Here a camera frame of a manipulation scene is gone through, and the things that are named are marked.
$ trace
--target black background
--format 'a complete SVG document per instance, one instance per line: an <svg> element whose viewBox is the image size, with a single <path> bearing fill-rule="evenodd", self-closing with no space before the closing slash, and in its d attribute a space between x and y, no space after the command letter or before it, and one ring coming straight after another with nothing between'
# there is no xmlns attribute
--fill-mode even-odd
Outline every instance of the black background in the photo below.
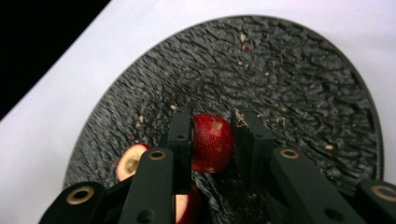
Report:
<svg viewBox="0 0 396 224"><path fill-rule="evenodd" d="M1 3L0 119L45 75L108 2Z"/></svg>

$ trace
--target red fruit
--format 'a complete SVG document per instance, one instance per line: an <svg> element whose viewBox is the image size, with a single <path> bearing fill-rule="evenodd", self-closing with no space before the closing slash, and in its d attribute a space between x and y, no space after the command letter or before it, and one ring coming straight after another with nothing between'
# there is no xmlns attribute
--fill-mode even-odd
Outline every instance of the red fruit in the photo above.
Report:
<svg viewBox="0 0 396 224"><path fill-rule="evenodd" d="M191 168L200 173L216 173L233 158L233 131L222 117L200 114L194 120L194 149Z"/></svg>
<svg viewBox="0 0 396 224"><path fill-rule="evenodd" d="M142 154L150 149L151 146L136 144L128 148L122 155L117 166L117 179L122 181L136 172Z"/></svg>
<svg viewBox="0 0 396 224"><path fill-rule="evenodd" d="M202 207L202 199L198 189L191 185L189 194L176 195L176 223L196 223Z"/></svg>

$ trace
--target white table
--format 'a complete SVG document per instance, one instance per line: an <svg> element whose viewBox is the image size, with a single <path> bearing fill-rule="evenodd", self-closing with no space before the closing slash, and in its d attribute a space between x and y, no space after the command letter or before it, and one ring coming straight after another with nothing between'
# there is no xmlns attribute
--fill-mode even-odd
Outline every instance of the white table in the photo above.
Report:
<svg viewBox="0 0 396 224"><path fill-rule="evenodd" d="M374 98L385 144L385 180L396 184L395 11L391 0L110 2L0 122L0 223L38 222L62 191L85 121L128 65L183 29L235 15L298 22L344 52Z"/></svg>

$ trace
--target black plate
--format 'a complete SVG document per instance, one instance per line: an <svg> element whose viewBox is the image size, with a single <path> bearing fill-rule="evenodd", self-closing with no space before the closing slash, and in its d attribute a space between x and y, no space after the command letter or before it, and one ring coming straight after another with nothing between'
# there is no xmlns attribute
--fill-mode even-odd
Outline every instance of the black plate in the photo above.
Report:
<svg viewBox="0 0 396 224"><path fill-rule="evenodd" d="M137 142L157 145L182 105L226 119L235 105L253 109L278 145L304 151L350 193L363 178L382 177L378 117L349 60L299 24L246 16L193 26L129 66L92 112L64 186L118 183L114 164L125 149ZM266 220L261 197L244 192L233 166L192 178L207 205L200 223Z"/></svg>

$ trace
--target textured black plate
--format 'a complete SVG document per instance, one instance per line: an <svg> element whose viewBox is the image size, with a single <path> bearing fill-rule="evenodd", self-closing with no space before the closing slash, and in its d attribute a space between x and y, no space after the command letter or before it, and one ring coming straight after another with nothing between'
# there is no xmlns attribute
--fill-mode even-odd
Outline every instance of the textured black plate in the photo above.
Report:
<svg viewBox="0 0 396 224"><path fill-rule="evenodd" d="M382 177L378 117L348 59L299 24L246 16L191 27L128 67L92 112L64 186L116 184L114 164L125 149L137 142L155 146L182 105L226 119L234 105L253 109L278 145L301 149L347 191L363 178ZM200 223L267 219L260 195L243 190L232 165L192 178L206 204Z"/></svg>

